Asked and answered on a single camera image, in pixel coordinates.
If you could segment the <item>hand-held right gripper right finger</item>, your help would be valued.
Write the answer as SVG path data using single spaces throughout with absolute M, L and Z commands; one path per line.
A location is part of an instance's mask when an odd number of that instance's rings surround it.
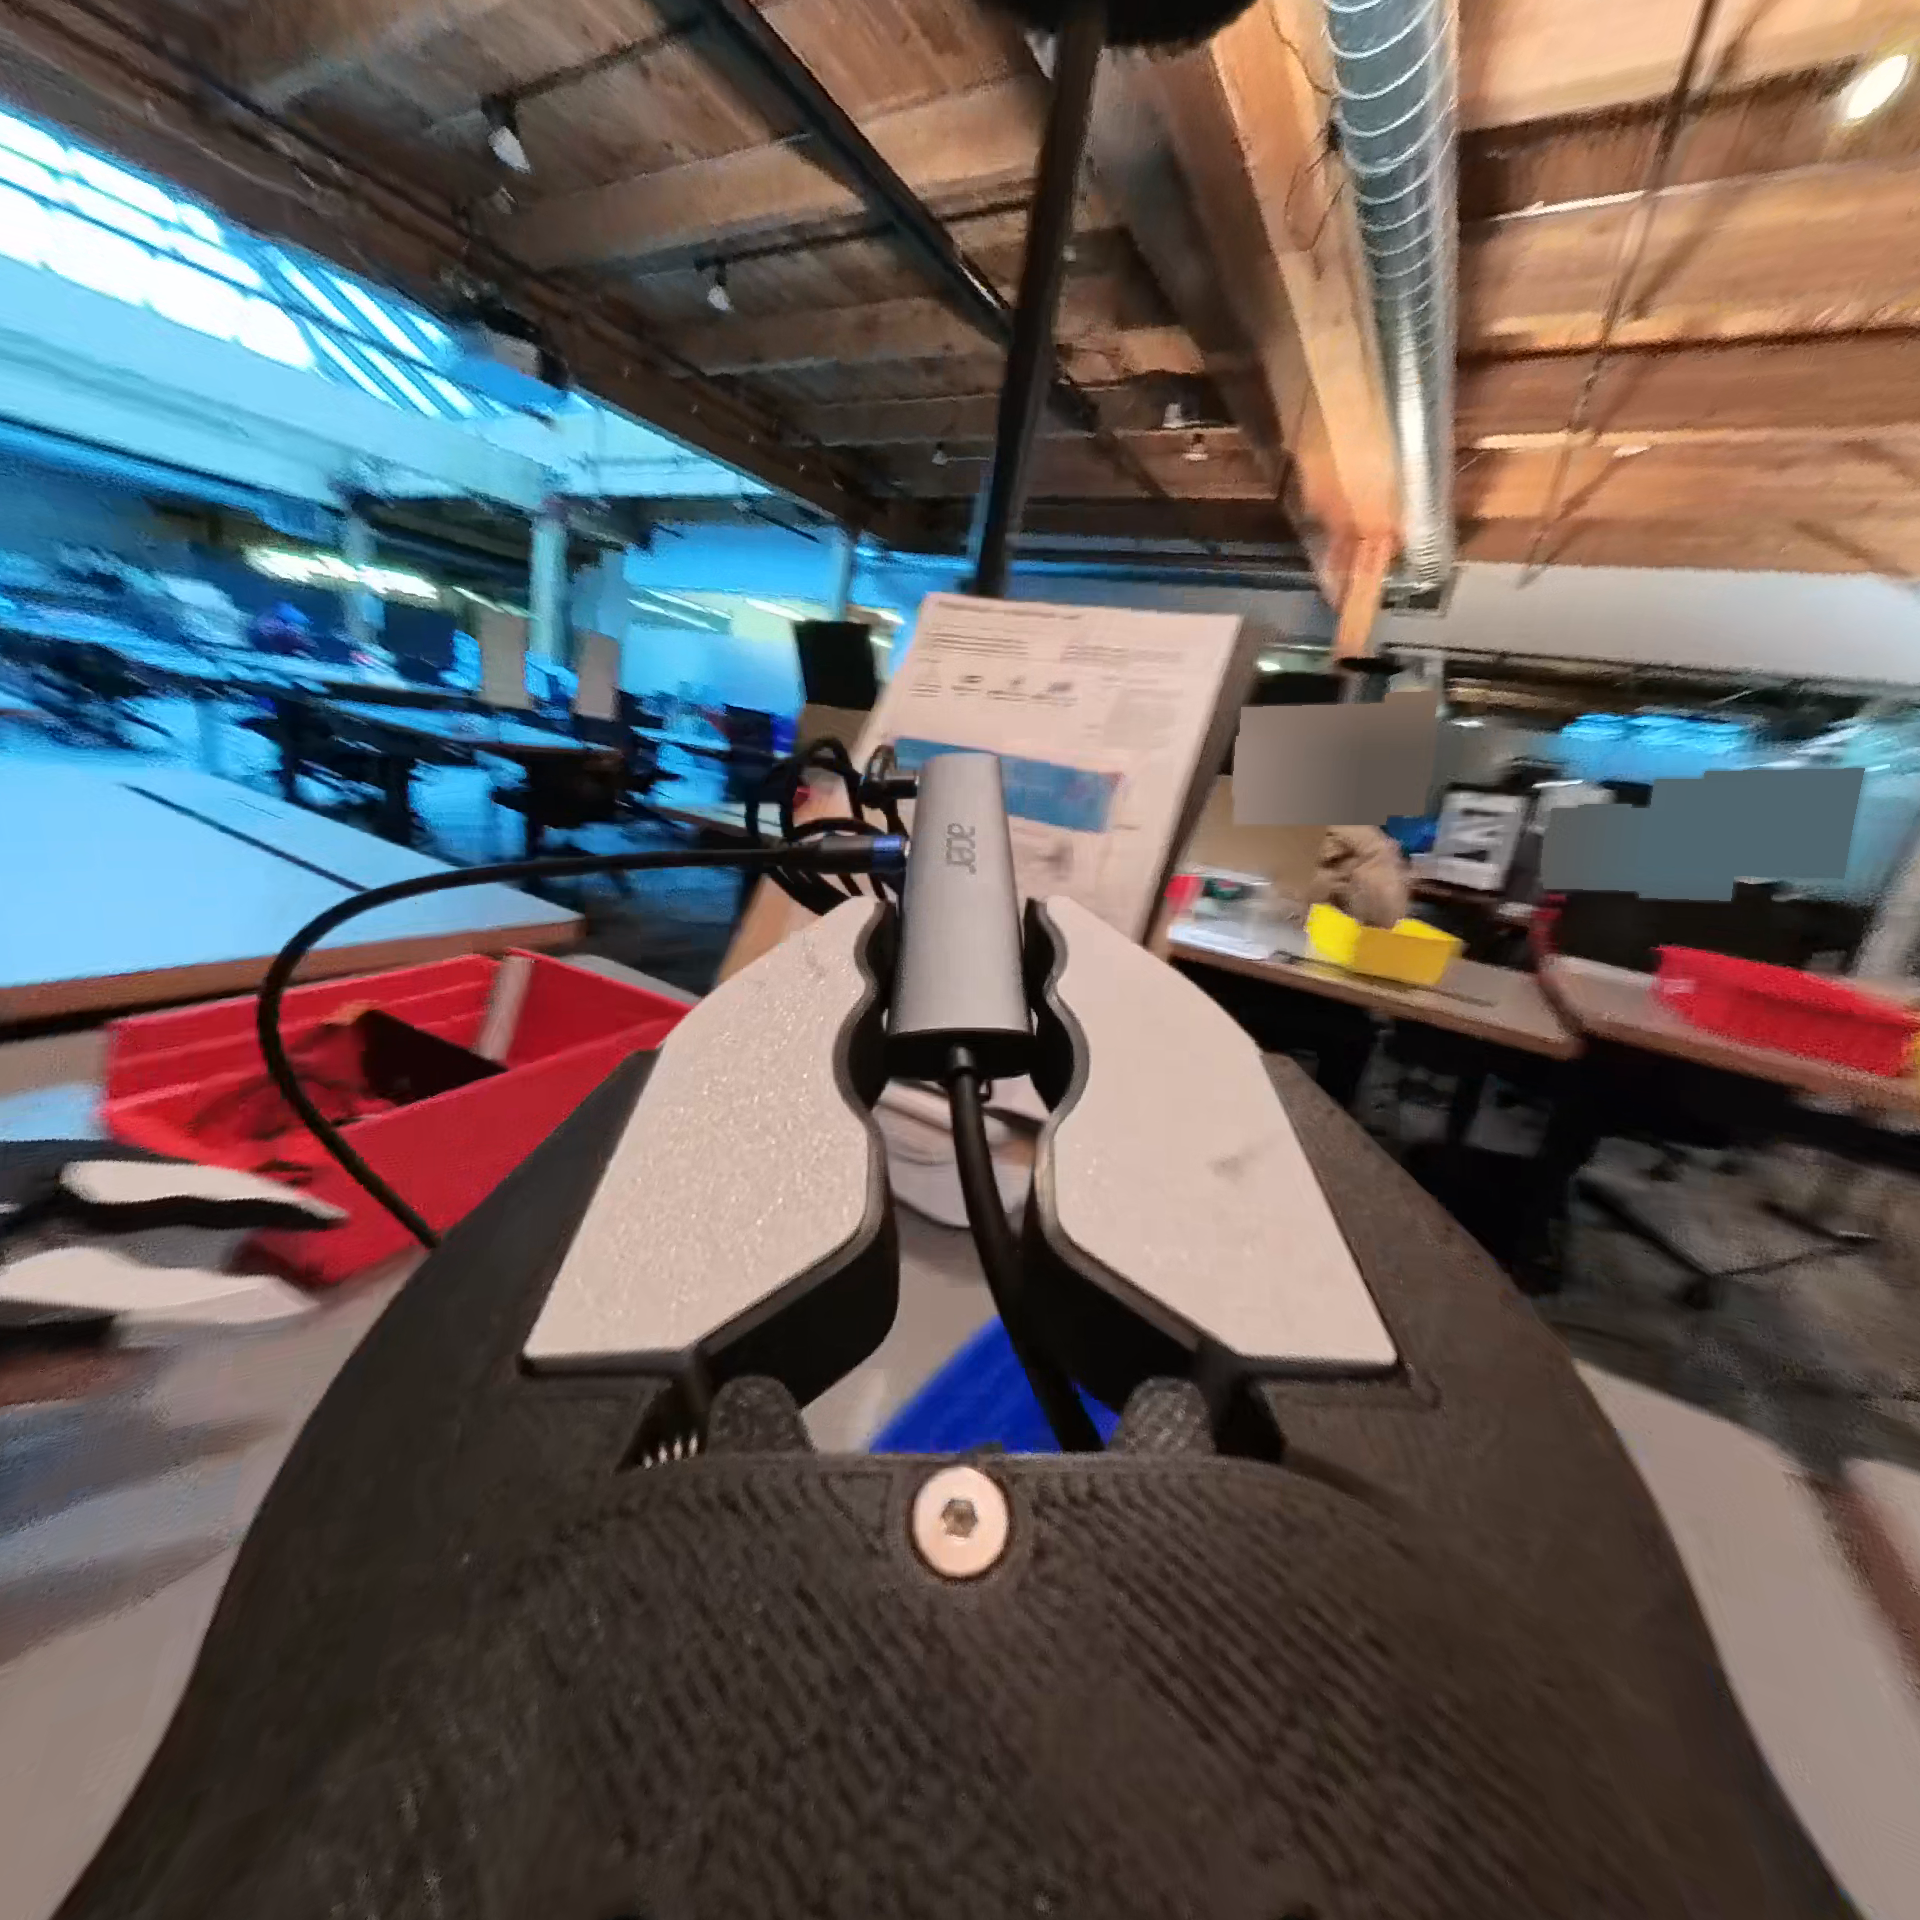
M 1157 1378 L 1229 1413 L 1264 1380 L 1381 1380 L 1400 1350 L 1261 1050 L 1083 906 L 1024 909 L 1039 1130 L 1030 1313 L 1119 1410 Z

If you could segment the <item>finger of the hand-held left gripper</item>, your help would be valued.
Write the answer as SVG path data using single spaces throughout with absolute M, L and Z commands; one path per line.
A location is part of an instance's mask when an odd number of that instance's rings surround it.
M 58 1222 L 78 1233 L 331 1233 L 349 1213 L 239 1169 L 166 1160 L 70 1160 L 58 1173 Z
M 259 1275 L 130 1259 L 103 1245 L 60 1245 L 4 1264 L 4 1332 L 84 1328 L 275 1328 L 316 1309 L 300 1286 Z

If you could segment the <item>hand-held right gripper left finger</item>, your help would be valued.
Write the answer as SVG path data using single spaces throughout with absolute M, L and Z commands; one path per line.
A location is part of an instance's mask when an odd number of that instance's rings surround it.
M 654 1056 L 524 1342 L 536 1376 L 770 1378 L 802 1409 L 876 1356 L 899 1233 L 874 1117 L 894 915 L 843 901 Z

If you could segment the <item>grey usb hub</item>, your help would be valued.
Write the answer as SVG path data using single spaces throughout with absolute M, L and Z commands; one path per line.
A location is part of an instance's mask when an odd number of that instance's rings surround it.
M 909 822 L 887 1058 L 896 1076 L 1022 1075 L 1034 1044 L 1022 901 L 1000 762 L 940 752 L 919 771 Z

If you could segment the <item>grey desk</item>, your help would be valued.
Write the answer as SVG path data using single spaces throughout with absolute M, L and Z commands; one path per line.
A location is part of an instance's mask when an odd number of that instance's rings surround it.
M 307 1307 L 259 1280 L 4 1384 L 4 1916 L 51 1916 L 109 1828 L 300 1422 L 412 1264 Z M 1763 1432 L 1576 1370 L 1794 1810 L 1868 1916 L 1916 1916 L 1916 1474 L 1814 1480 Z

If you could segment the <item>wooden work table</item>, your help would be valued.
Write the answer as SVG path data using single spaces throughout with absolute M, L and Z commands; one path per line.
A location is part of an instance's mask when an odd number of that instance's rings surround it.
M 1312 957 L 1301 921 L 1239 932 L 1200 918 L 1170 924 L 1165 956 L 1256 985 L 1358 1005 L 1383 1022 L 1421 1025 L 1555 1062 L 1570 1062 L 1584 1050 L 1533 973 L 1467 957 L 1456 957 L 1438 985 L 1410 987 Z

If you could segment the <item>yellow plastic bin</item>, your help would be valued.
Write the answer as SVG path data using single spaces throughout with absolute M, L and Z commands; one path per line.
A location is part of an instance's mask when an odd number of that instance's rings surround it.
M 1331 902 L 1308 908 L 1304 940 L 1317 964 L 1416 993 L 1439 987 L 1466 946 L 1460 938 L 1416 918 L 1381 928 Z

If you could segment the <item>grey table with wooden edge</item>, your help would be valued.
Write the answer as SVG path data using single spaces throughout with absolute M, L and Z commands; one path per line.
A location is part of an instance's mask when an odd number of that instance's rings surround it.
M 3 1019 L 252 993 L 326 906 L 443 872 L 212 776 L 6 757 Z

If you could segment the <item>blue plastic bin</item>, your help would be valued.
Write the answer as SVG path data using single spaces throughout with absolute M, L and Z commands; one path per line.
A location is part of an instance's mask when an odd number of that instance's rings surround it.
M 1055 1454 L 1054 1428 L 998 1318 L 982 1323 L 876 1432 L 874 1454 Z

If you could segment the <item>blue header exercise sheet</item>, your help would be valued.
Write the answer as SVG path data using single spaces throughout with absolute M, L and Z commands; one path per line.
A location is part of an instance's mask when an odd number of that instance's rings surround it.
M 1126 776 L 1058 758 L 964 757 L 998 769 L 1019 898 L 1090 897 L 1109 860 Z

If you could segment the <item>black monitor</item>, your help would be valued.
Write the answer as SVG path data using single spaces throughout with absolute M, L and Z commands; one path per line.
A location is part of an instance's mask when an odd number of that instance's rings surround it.
M 874 628 L 850 617 L 805 617 L 792 624 L 806 709 L 869 713 L 880 698 Z

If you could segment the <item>shallow red plastic bin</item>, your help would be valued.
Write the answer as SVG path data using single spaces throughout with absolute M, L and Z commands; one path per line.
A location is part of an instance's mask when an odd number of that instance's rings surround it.
M 1916 1009 L 1846 979 L 1664 945 L 1653 993 L 1718 1041 L 1877 1076 L 1916 1067 Z

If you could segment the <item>ceiling projector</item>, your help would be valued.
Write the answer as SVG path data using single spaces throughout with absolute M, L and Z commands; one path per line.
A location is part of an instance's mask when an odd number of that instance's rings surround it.
M 524 411 L 554 411 L 568 389 L 564 364 L 536 324 L 512 310 L 462 310 L 446 317 L 448 373 L 472 394 Z

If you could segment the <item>black ceiling pole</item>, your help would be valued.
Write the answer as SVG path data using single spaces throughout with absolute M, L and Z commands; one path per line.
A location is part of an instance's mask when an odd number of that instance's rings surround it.
M 978 515 L 968 593 L 1000 598 L 1030 482 L 1039 419 L 1055 374 L 1054 322 L 1066 284 L 1077 182 L 1088 144 L 1098 64 L 1109 36 L 1099 3 L 1058 4 L 1052 16 L 1046 118 L 1024 229 L 1024 259 L 998 387 L 991 473 Z

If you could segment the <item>silver ventilation duct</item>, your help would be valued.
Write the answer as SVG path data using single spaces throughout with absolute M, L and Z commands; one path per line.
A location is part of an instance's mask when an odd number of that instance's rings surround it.
M 1456 569 L 1456 4 L 1325 3 L 1325 19 L 1398 453 L 1398 577 L 1414 605 L 1436 605 Z

